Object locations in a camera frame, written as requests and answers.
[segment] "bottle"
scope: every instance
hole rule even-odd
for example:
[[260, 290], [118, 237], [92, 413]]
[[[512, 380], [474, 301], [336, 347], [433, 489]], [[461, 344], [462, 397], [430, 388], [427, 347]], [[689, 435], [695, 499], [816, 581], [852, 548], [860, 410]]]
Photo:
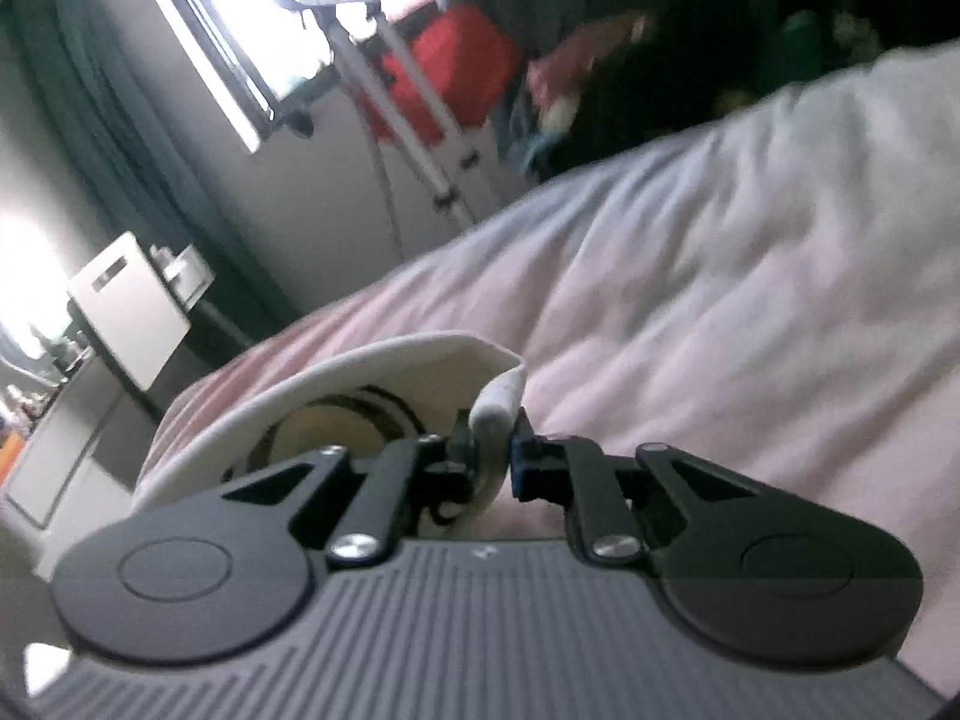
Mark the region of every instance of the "bottle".
[[0, 398], [0, 485], [10, 475], [16, 459], [27, 445], [27, 437], [21, 432], [16, 414]]
[[13, 384], [7, 385], [7, 405], [13, 413], [21, 416], [28, 425], [28, 432], [32, 432], [34, 423], [40, 414], [37, 413], [37, 404], [32, 397], [23, 394], [19, 386]]
[[30, 325], [30, 332], [32, 336], [40, 342], [47, 356], [53, 360], [56, 370], [59, 370], [59, 372], [67, 378], [70, 378], [77, 372], [77, 368], [81, 362], [80, 356], [83, 354], [78, 343], [71, 340], [69, 336], [63, 336], [62, 338], [51, 341], [50, 338], [47, 338], [44, 333], [40, 332], [40, 330], [32, 324]]

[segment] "red bag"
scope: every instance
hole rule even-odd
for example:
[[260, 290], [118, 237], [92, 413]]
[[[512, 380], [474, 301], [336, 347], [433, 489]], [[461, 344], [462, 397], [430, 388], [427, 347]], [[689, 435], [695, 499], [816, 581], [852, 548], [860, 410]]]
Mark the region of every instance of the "red bag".
[[[453, 5], [440, 14], [416, 38], [411, 52], [464, 128], [486, 122], [523, 62], [520, 50], [472, 5]], [[421, 140], [431, 145], [443, 141], [443, 132], [397, 57], [385, 55], [381, 64], [395, 79], [391, 96]], [[376, 137], [392, 140], [390, 128], [368, 100], [366, 108]]]

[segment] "white duvet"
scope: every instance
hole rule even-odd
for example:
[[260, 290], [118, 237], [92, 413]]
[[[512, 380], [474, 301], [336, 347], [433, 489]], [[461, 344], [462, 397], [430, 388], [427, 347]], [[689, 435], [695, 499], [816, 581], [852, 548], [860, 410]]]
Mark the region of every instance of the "white duvet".
[[[665, 440], [895, 533], [926, 579], [902, 658], [960, 689], [960, 50], [534, 191], [195, 385], [145, 473], [311, 362], [435, 329], [522, 354], [541, 432]], [[501, 493], [480, 533], [559, 528]]]

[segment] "pink bedsheet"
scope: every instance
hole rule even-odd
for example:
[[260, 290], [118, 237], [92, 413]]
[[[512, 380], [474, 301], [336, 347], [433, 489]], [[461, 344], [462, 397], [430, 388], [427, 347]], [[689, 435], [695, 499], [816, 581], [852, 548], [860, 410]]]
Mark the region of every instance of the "pink bedsheet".
[[[189, 389], [147, 470], [346, 349], [463, 329], [522, 354], [541, 432], [665, 440], [896, 533], [902, 656], [960, 688], [960, 52], [888, 58], [534, 191]], [[501, 495], [482, 533], [552, 533]]]

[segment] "dark curtain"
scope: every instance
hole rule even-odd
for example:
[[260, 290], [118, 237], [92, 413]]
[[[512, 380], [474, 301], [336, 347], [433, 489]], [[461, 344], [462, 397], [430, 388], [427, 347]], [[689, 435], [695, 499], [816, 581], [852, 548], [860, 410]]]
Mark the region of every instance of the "dark curtain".
[[[5, 0], [5, 18], [54, 129], [107, 231], [179, 252], [216, 274], [205, 295], [255, 341], [298, 317], [184, 159], [144, 94], [98, 0]], [[216, 350], [201, 338], [200, 353]]]

